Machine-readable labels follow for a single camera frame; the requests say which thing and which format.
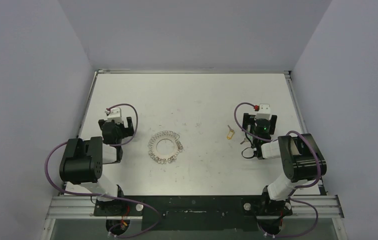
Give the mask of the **key with yellow tag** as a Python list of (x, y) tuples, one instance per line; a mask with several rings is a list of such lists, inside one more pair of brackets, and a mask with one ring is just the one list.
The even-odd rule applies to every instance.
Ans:
[(226, 135), (226, 139), (231, 140), (235, 134), (235, 130), (232, 129), (230, 125), (227, 125), (227, 127), (228, 127), (228, 133)]

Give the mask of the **metal disc with key rings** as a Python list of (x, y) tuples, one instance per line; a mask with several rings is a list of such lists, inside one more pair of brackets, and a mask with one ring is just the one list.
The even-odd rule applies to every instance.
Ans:
[(176, 161), (183, 151), (180, 135), (171, 130), (163, 130), (154, 134), (148, 144), (149, 157), (158, 164), (170, 164)]

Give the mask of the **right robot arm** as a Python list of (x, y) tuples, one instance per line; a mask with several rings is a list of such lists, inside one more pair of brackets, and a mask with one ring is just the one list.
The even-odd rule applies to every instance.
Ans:
[(242, 128), (259, 160), (280, 159), (283, 172), (261, 194), (258, 214), (276, 216), (290, 213), (289, 197), (297, 189), (318, 182), (327, 172), (327, 163), (310, 133), (289, 133), (272, 140), (277, 116), (258, 118), (244, 113)]

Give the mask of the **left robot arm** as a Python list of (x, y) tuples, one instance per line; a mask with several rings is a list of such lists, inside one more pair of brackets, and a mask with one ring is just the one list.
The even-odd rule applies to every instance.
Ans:
[(59, 165), (60, 178), (89, 192), (95, 203), (95, 216), (123, 216), (130, 211), (122, 188), (103, 173), (105, 165), (122, 161), (121, 143), (135, 133), (132, 118), (126, 121), (124, 124), (121, 117), (100, 119), (101, 136), (71, 138), (66, 143)]

